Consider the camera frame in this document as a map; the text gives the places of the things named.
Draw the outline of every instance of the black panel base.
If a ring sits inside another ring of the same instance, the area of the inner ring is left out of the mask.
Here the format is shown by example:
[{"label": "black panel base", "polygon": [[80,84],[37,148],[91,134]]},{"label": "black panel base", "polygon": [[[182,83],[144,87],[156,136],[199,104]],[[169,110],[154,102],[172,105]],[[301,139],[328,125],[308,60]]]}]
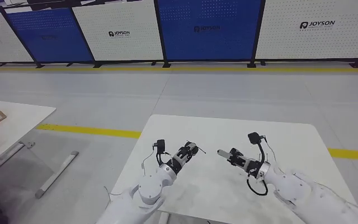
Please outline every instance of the black panel base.
[{"label": "black panel base", "polygon": [[169,64],[168,62],[164,62],[163,68],[170,68],[172,64]]},{"label": "black panel base", "polygon": [[37,64],[37,67],[36,67],[36,68],[42,68],[43,66],[45,66],[45,65],[43,65],[43,64]]},{"label": "black panel base", "polygon": [[358,62],[349,63],[349,65],[352,66],[352,68],[358,68]]},{"label": "black panel base", "polygon": [[247,67],[248,68],[256,68],[256,64],[255,63],[250,63],[250,64],[247,64]]},{"label": "black panel base", "polygon": [[93,66],[93,68],[100,68],[102,65],[102,63],[95,63],[95,66]]}]

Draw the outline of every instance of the yellow floor line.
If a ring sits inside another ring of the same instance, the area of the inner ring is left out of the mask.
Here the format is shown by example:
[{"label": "yellow floor line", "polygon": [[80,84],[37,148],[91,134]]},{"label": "yellow floor line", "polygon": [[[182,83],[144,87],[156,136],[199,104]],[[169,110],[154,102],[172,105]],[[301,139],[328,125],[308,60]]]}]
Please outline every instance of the yellow floor line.
[{"label": "yellow floor line", "polygon": [[0,71],[204,71],[204,72],[352,72],[358,73],[356,68],[243,68],[243,67],[101,67],[101,68],[76,68],[76,67],[44,67],[44,68],[0,68]]},{"label": "yellow floor line", "polygon": [[341,150],[338,148],[329,148],[329,153],[335,158],[350,158],[352,160],[358,160],[357,150]]},{"label": "yellow floor line", "polygon": [[[141,132],[135,132],[132,130],[114,130],[114,129],[103,129],[103,128],[57,125],[57,124],[40,124],[37,127],[37,129],[54,130],[57,132],[98,134],[103,136],[116,136],[116,137],[136,138],[136,139],[138,139],[141,134]],[[356,150],[341,150],[336,148],[329,148],[328,151],[331,154],[331,156],[335,158],[349,158],[353,160],[358,160],[358,151]]]},{"label": "yellow floor line", "polygon": [[124,137],[124,138],[139,138],[141,134],[141,132],[135,132],[132,130],[114,130],[114,129],[89,128],[89,127],[78,127],[78,126],[67,126],[67,125],[56,125],[56,124],[40,124],[37,127],[37,129],[54,130],[57,132],[99,134],[103,136],[117,136],[117,137]]}]

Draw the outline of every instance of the table leg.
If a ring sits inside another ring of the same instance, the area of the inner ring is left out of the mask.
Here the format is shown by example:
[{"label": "table leg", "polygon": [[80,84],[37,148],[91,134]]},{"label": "table leg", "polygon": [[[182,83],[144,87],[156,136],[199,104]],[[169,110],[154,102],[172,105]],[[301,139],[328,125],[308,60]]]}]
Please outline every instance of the table leg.
[{"label": "table leg", "polygon": [[23,143],[18,143],[14,145],[11,149],[9,149],[4,156],[0,158],[0,166],[3,165],[9,158],[16,154],[20,149],[22,149],[25,145]]},{"label": "table leg", "polygon": [[55,182],[55,180],[60,176],[60,174],[66,169],[66,167],[72,162],[72,160],[78,155],[77,151],[73,151],[69,157],[61,165],[59,171],[52,174],[52,176],[45,182],[45,184],[36,192],[35,197],[37,199],[41,198],[49,187]]},{"label": "table leg", "polygon": [[170,213],[162,212],[158,224],[169,224],[170,222]]}]

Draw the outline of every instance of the perforated panel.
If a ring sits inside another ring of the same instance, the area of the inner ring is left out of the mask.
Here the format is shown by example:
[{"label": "perforated panel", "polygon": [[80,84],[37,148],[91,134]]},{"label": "perforated panel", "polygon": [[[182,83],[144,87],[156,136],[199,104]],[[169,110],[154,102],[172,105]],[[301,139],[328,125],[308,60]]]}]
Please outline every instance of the perforated panel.
[{"label": "perforated panel", "polygon": [[0,62],[33,62],[2,14],[0,14]]},{"label": "perforated panel", "polygon": [[357,24],[357,0],[266,0],[256,58],[357,58]]},{"label": "perforated panel", "polygon": [[73,11],[96,60],[163,59],[153,1],[84,6]]},{"label": "perforated panel", "polygon": [[10,13],[8,16],[37,61],[92,61],[70,9]]},{"label": "perforated panel", "polygon": [[167,58],[250,59],[261,0],[158,0]]}]

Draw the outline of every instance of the gray floor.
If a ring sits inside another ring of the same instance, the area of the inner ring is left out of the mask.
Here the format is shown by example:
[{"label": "gray floor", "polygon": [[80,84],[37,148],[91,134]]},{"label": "gray floor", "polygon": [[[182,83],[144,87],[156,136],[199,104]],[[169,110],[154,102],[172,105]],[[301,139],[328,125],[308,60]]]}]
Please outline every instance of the gray floor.
[{"label": "gray floor", "polygon": [[[357,74],[0,71],[0,100],[56,107],[44,123],[123,130],[141,131],[152,114],[309,123],[327,147],[358,150]],[[45,130],[26,139],[36,146],[0,169],[0,204],[11,223],[95,223],[107,203],[103,186],[112,189],[136,143]],[[80,155],[43,198],[34,199],[73,150]],[[358,201],[358,160],[334,160]],[[171,223],[207,222],[173,217]]]}]

